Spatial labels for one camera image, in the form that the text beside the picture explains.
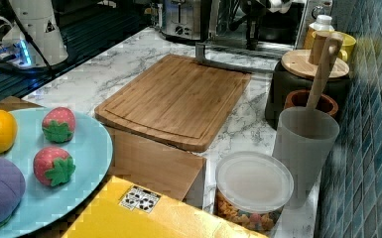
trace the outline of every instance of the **white bottle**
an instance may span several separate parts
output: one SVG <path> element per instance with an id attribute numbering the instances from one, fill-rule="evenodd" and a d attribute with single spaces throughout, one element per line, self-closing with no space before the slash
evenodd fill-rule
<path id="1" fill-rule="evenodd" d="M 333 26 L 330 24 L 332 18 L 327 15 L 318 15 L 317 20 L 309 25 L 308 32 L 306 33 L 303 49 L 310 50 L 314 45 L 314 31 L 334 31 Z"/>

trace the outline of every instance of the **strawberry-shaped cake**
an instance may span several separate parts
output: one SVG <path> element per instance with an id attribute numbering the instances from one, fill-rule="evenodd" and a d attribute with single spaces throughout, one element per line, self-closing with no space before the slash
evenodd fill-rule
<path id="1" fill-rule="evenodd" d="M 56 186 L 68 182 L 75 171 L 72 156 L 59 147 L 44 147 L 33 161 L 34 175 L 44 185 Z"/>
<path id="2" fill-rule="evenodd" d="M 57 107 L 50 111 L 42 122 L 46 139 L 56 143 L 70 141 L 75 131 L 75 116 L 66 107 Z"/>

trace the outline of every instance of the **sticker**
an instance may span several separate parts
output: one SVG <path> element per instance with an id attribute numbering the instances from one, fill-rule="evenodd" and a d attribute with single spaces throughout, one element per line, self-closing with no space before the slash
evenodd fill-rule
<path id="1" fill-rule="evenodd" d="M 161 196 L 158 194 L 134 185 L 122 197 L 119 205 L 122 205 L 129 210 L 137 208 L 150 213 L 160 200 L 160 197 Z"/>
<path id="2" fill-rule="evenodd" d="M 52 25 L 51 20 L 49 20 L 48 25 L 46 26 L 46 33 L 52 32 L 55 30 L 54 25 Z"/>

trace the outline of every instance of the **utensil holder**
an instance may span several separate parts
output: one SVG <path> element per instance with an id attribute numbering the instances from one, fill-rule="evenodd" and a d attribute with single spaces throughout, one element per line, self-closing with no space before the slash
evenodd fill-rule
<path id="1" fill-rule="evenodd" d="M 284 109 L 295 106 L 306 107 L 310 92 L 310 90 L 305 89 L 290 92 L 287 95 Z M 338 112 L 338 104 L 328 95 L 322 94 L 318 102 L 317 110 L 322 111 L 335 119 L 336 113 Z"/>
<path id="2" fill-rule="evenodd" d="M 280 62 L 274 68 L 268 99 L 265 106 L 265 119 L 268 124 L 277 129 L 280 113 L 284 110 L 287 95 L 295 90 L 312 88 L 313 82 L 309 79 L 296 76 L 288 72 Z M 328 81 L 323 94 L 331 97 L 338 105 L 338 112 L 335 120 L 339 120 L 339 111 L 345 106 L 345 99 L 349 91 L 351 80 L 349 76 L 344 76 L 341 80 Z"/>

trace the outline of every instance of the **appliance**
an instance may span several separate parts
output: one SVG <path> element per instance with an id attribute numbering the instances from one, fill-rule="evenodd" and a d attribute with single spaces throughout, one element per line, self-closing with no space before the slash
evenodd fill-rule
<path id="1" fill-rule="evenodd" d="M 2 38 L 0 59 L 14 56 L 8 63 L 17 69 L 57 65 L 68 58 L 56 24 L 52 0 L 9 0 L 15 14 L 12 29 Z"/>
<path id="2" fill-rule="evenodd" d="M 309 24 L 318 15 L 330 15 L 331 9 L 332 0 L 212 0 L 208 38 L 196 44 L 196 59 L 234 70 L 272 71 L 212 61 L 205 57 L 205 50 L 280 59 L 288 51 L 301 49 Z"/>
<path id="3" fill-rule="evenodd" d="M 204 41 L 211 0 L 164 0 L 161 32 L 166 38 Z"/>

